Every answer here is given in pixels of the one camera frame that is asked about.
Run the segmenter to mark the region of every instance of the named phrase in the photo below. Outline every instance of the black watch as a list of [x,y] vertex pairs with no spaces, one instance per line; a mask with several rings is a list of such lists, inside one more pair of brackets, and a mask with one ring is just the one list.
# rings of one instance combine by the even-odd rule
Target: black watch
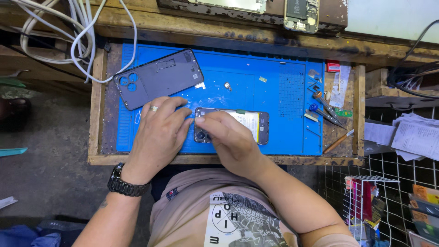
[[108,189],[111,192],[117,192],[125,196],[142,196],[149,188],[149,183],[145,185],[132,185],[120,179],[120,172],[122,171],[123,163],[119,163],[114,167],[110,180],[108,181]]

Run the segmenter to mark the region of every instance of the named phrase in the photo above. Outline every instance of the hand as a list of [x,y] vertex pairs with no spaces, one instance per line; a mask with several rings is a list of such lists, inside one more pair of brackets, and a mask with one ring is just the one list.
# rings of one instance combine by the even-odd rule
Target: hand
[[[193,118],[192,111],[176,107],[187,104],[182,97],[159,97],[143,106],[139,129],[121,179],[131,184],[148,183],[180,151]],[[150,106],[158,107],[157,112]]]
[[196,117],[195,124],[209,132],[221,164],[230,172],[254,180],[274,165],[261,153],[252,132],[227,112]]

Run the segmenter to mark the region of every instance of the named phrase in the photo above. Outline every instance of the red box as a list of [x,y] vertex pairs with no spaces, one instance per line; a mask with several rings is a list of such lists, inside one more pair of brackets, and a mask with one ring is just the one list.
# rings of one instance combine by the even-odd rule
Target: red box
[[326,72],[340,72],[340,61],[326,60]]

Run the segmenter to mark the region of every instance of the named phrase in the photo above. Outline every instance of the blue silicone repair mat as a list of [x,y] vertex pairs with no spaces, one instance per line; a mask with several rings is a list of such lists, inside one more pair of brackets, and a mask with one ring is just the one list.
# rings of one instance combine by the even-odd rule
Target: blue silicone repair mat
[[[174,47],[137,45],[132,67],[179,50]],[[131,60],[132,54],[133,45],[124,44],[122,67]],[[185,107],[192,112],[197,107],[268,112],[269,141],[259,146],[262,153],[322,154],[322,116],[319,116],[318,122],[304,117],[305,109],[313,103],[318,104],[313,99],[313,93],[323,91],[322,60],[293,61],[200,50],[194,50],[194,54],[205,77],[205,89],[191,87],[173,94],[188,100]],[[226,82],[232,91],[225,88]],[[141,110],[129,111],[120,100],[117,151],[131,151]],[[215,153],[215,149],[211,143],[194,141],[192,124],[181,153]]]

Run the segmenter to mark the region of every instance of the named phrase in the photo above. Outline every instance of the phone battery label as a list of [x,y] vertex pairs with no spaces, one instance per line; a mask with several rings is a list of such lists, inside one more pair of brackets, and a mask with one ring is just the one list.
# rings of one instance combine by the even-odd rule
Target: phone battery label
[[252,132],[255,142],[259,142],[259,113],[245,112],[245,114],[240,114],[236,113],[236,111],[225,112],[246,126]]

